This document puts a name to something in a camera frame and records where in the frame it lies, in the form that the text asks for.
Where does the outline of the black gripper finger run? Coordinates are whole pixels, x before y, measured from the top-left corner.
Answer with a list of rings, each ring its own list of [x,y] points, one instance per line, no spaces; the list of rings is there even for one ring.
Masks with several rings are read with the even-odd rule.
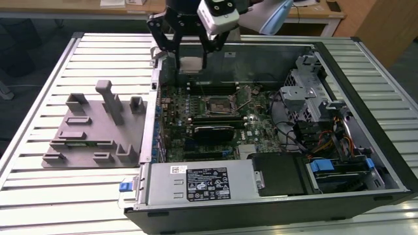
[[[197,33],[199,39],[200,39],[200,43],[201,43],[201,47],[203,47],[203,63],[201,63],[201,68],[205,69],[207,68],[207,58],[208,58],[208,54],[215,52],[215,51],[220,51],[223,48],[223,45],[227,41],[227,37],[230,35],[230,31],[226,31],[220,34],[218,34],[214,38],[214,40],[208,39],[208,35],[204,29],[200,30],[200,32]]]
[[[161,26],[163,21],[168,24],[173,30],[172,39],[168,39]],[[179,14],[156,14],[152,15],[147,21],[148,29],[151,31],[153,40],[161,51],[169,52],[175,57],[176,69],[180,69],[180,59],[179,59],[179,45],[183,38],[184,22],[181,21],[181,16]]]

